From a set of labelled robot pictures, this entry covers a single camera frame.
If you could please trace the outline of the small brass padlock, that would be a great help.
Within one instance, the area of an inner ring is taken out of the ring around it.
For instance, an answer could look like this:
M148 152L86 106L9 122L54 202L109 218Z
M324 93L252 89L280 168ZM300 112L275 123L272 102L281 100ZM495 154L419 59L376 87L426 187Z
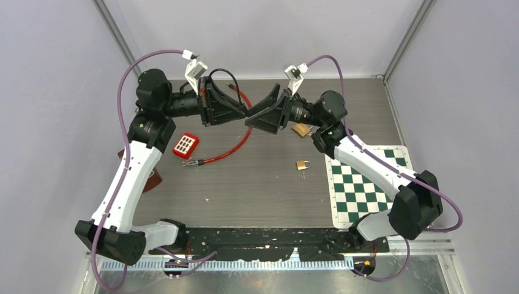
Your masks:
M312 163L307 160L297 160L296 161L296 169L297 170L306 170L312 166Z

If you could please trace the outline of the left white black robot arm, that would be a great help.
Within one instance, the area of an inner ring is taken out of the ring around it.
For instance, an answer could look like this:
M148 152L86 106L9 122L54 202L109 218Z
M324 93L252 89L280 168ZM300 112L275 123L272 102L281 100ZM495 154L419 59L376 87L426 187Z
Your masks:
M179 254L187 248L185 224L160 219L144 226L132 224L136 206L176 129L180 116L200 116L205 126L244 119L249 104L234 100L218 89L210 76L198 79L192 90L174 92L160 69L143 72L136 89L138 114L124 136L124 150L116 176L90 220L80 220L75 234L103 257L132 266L142 255L158 247Z

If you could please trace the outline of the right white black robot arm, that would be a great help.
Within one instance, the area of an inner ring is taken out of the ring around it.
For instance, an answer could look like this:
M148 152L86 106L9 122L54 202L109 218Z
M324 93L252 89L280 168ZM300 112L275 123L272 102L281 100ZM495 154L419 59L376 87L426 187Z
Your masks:
M328 90L316 102L309 102L276 84L249 111L245 125L270 134L277 134L289 122L315 126L311 138L319 152L357 170L392 199L391 208L368 213L349 227L353 249L366 251L374 240L387 236L416 239L443 212L441 199L434 193L438 187L436 176L376 156L345 126L346 115L343 96L336 91Z

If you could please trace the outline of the large brass padlock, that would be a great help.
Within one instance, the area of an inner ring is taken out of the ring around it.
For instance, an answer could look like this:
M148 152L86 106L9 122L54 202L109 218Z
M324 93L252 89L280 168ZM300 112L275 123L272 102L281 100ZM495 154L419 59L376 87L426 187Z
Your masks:
M302 123L294 123L291 127L291 130L298 134L298 136L301 138L304 138L305 136L311 134L312 127Z

